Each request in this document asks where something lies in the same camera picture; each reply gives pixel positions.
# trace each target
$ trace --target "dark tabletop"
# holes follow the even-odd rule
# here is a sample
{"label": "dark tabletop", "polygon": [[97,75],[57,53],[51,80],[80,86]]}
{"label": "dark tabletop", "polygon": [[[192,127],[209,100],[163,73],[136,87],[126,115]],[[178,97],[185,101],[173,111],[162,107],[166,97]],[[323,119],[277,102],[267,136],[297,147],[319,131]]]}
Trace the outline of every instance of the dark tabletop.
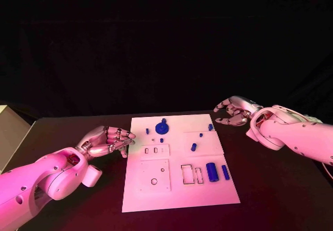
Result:
{"label": "dark tabletop", "polygon": [[[100,125],[130,129],[133,117],[212,111],[91,117],[44,118],[35,123],[5,171],[72,147]],[[214,124],[241,204],[121,213],[127,160],[119,152],[91,162],[103,169],[93,188],[80,185],[61,201],[51,201],[19,229],[72,230],[333,230],[333,189],[315,163],[287,147],[266,148],[243,127]]]}

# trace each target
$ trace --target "peg board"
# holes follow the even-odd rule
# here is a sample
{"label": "peg board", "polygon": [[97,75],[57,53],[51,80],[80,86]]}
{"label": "peg board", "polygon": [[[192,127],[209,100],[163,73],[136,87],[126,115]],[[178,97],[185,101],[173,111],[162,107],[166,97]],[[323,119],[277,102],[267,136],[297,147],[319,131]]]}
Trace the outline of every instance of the peg board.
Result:
{"label": "peg board", "polygon": [[[160,135],[155,127],[163,118],[169,132]],[[209,114],[132,119],[130,130],[137,138],[129,151],[123,212],[240,203],[230,169],[231,180],[224,178],[222,165],[228,164],[218,134],[208,130],[209,124]],[[217,165],[218,182],[209,182],[209,162]],[[183,184],[182,165],[192,165],[195,184]],[[195,168],[202,169],[204,184],[198,183]]]}

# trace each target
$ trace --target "white robotic arm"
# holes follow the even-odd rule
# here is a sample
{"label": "white robotic arm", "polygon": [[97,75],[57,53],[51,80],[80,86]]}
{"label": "white robotic arm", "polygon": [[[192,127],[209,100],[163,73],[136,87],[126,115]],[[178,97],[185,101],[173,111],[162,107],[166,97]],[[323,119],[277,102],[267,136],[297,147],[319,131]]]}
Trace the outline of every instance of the white robotic arm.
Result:
{"label": "white robotic arm", "polygon": [[126,147],[136,135],[100,126],[75,148],[45,155],[33,164],[0,175],[0,230],[16,230],[39,213],[48,202],[64,199],[83,183],[93,187],[103,171],[88,161],[114,150],[127,157]]}
{"label": "white robotic arm", "polygon": [[247,135],[266,147],[280,150],[287,145],[297,154],[333,165],[333,125],[279,105],[264,108],[241,96],[222,101],[215,112],[225,106],[232,117],[218,118],[218,123],[241,126],[251,119]]}

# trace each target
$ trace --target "black background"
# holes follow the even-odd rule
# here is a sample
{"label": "black background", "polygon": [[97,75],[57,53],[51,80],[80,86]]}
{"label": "black background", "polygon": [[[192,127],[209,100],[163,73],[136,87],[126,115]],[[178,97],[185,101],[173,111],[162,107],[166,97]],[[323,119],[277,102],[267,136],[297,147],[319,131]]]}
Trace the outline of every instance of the black background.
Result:
{"label": "black background", "polygon": [[330,1],[3,4],[0,103],[29,122],[232,95],[333,122]]}

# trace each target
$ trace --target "beige box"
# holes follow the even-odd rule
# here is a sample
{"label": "beige box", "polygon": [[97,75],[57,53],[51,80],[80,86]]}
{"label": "beige box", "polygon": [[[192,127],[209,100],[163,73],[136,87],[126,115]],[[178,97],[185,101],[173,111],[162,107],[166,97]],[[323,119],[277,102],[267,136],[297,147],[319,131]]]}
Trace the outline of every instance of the beige box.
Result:
{"label": "beige box", "polygon": [[0,173],[29,132],[31,125],[8,105],[0,105]]}

